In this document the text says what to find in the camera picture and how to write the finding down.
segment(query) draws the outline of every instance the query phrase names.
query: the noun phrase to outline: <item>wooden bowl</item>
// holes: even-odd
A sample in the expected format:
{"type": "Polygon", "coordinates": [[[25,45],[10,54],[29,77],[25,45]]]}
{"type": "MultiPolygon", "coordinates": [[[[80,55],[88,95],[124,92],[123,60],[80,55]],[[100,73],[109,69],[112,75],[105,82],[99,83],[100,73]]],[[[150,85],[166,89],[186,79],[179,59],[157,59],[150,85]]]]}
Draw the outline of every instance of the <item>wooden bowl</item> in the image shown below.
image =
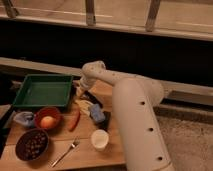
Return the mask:
{"type": "Polygon", "coordinates": [[[23,161],[31,161],[39,158],[48,148],[49,137],[42,129],[31,129],[24,133],[18,140],[15,152],[23,161]]]}
{"type": "Polygon", "coordinates": [[[50,130],[55,128],[61,120],[61,112],[57,107],[43,107],[35,115],[35,126],[50,130]]]}

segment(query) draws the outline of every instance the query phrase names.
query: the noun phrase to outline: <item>black wall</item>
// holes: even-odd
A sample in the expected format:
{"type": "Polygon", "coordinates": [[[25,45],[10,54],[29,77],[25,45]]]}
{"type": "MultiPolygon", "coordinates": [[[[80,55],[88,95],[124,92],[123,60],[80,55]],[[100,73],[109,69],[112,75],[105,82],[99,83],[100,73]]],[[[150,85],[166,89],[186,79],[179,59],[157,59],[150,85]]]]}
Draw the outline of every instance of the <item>black wall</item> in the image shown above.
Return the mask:
{"type": "Polygon", "coordinates": [[[108,69],[213,86],[213,42],[0,21],[0,56],[108,69]]]}

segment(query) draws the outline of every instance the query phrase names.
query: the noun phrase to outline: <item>fork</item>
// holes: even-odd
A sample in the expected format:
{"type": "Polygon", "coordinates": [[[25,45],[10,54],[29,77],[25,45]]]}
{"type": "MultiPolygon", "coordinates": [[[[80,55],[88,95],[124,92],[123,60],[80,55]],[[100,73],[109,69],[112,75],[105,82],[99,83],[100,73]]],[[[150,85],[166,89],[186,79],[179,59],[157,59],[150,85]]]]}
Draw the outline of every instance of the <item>fork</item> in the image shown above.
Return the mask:
{"type": "Polygon", "coordinates": [[[56,164],[61,161],[61,159],[63,159],[72,149],[74,149],[78,144],[80,144],[80,141],[78,140],[74,140],[73,143],[70,145],[70,147],[68,148],[68,150],[66,152],[64,152],[58,159],[56,159],[53,163],[52,163],[52,167],[55,167],[56,164]]]}

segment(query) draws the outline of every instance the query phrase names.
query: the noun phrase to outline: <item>blue sponge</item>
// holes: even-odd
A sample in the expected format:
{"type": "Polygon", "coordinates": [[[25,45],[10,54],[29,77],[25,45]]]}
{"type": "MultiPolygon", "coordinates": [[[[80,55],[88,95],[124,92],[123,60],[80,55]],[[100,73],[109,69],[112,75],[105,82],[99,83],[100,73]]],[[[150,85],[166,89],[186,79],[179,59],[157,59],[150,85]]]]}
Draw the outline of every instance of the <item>blue sponge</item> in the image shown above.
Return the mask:
{"type": "Polygon", "coordinates": [[[89,111],[90,116],[95,122],[95,124],[99,124],[106,119],[104,113],[101,111],[101,107],[99,106],[99,104],[94,104],[90,106],[89,111]]]}

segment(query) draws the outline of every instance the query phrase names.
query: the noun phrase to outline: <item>blue cloth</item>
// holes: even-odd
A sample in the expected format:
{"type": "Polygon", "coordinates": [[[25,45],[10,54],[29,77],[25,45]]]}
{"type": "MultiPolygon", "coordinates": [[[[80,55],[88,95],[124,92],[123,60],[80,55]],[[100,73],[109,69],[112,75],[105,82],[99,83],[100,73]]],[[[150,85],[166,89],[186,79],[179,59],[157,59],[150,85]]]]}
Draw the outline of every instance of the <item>blue cloth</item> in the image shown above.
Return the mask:
{"type": "Polygon", "coordinates": [[[101,111],[99,104],[94,104],[89,107],[90,116],[95,124],[103,122],[106,118],[104,113],[101,111]]]}
{"type": "Polygon", "coordinates": [[[20,112],[17,113],[13,120],[21,125],[23,125],[24,127],[35,127],[34,124],[34,113],[32,112],[28,112],[28,111],[24,111],[24,112],[20,112]]]}

